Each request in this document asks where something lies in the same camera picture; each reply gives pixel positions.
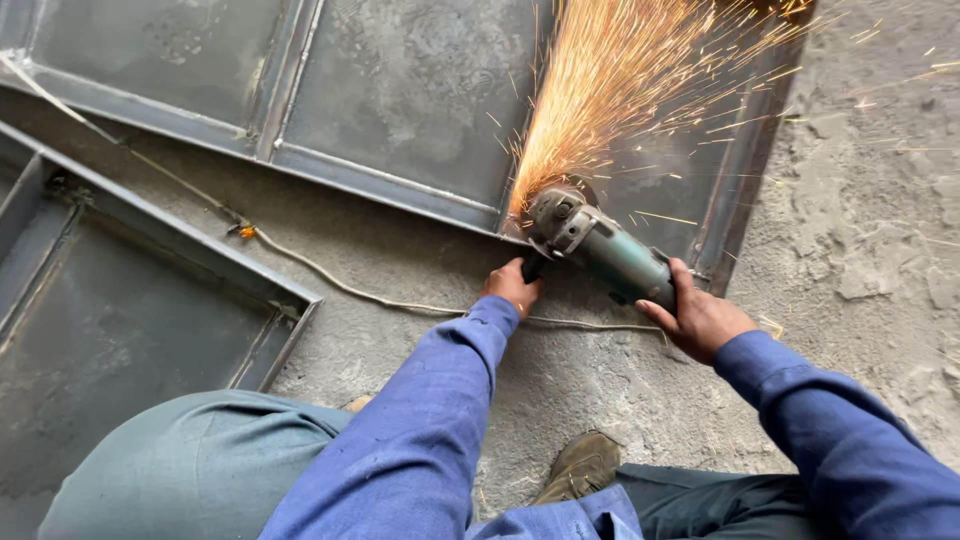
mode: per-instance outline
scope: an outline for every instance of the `hand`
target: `hand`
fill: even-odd
[[[636,306],[691,358],[712,366],[713,356],[728,341],[756,330],[754,321],[736,306],[695,288],[682,260],[671,258],[670,271],[677,288],[677,317],[645,300]]]
[[[490,277],[483,284],[480,298],[485,296],[501,296],[516,307],[520,320],[525,321],[530,316],[530,308],[543,292],[543,278],[530,283],[523,282],[520,267],[522,258],[515,258],[499,270],[490,272]]]

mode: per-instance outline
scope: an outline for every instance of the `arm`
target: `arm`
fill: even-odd
[[[495,369],[542,287],[523,284],[521,263],[493,272],[467,315],[423,337],[300,476],[261,539],[463,536]]]
[[[956,537],[960,476],[930,456],[878,398],[810,365],[730,303],[694,289],[681,261],[671,267],[679,317],[654,305],[641,310],[756,407],[821,511],[852,538]]]

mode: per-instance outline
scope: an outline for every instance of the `man's right hand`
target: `man's right hand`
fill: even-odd
[[[677,317],[645,300],[636,306],[691,358],[712,366],[713,356],[728,341],[756,330],[754,321],[736,306],[695,288],[682,260],[671,258],[670,271],[677,289]]]

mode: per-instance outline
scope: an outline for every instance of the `metal sheet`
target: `metal sheet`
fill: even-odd
[[[511,167],[501,143],[527,121],[530,65],[552,10],[552,0],[0,0],[0,49],[81,108],[521,241],[501,233]],[[714,39],[733,45],[705,42]],[[795,64],[802,46],[765,51],[742,78]],[[745,110],[776,117],[790,80],[729,105],[742,98]],[[0,83],[23,88],[2,71]],[[645,153],[616,165],[656,158],[681,182],[624,176],[597,191],[644,242],[717,273],[722,294],[732,269],[722,252],[739,247],[776,121],[699,145],[716,126],[646,140]],[[633,229],[636,209],[698,225]]]
[[[0,171],[30,152],[0,206],[5,538],[33,538],[65,476],[135,414],[269,386],[320,301],[0,124]]]

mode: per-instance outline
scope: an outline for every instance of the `wrist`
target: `wrist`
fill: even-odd
[[[510,337],[520,324],[520,313],[516,306],[506,298],[489,294],[482,297],[464,313],[464,318],[481,324],[492,324],[507,337]]]

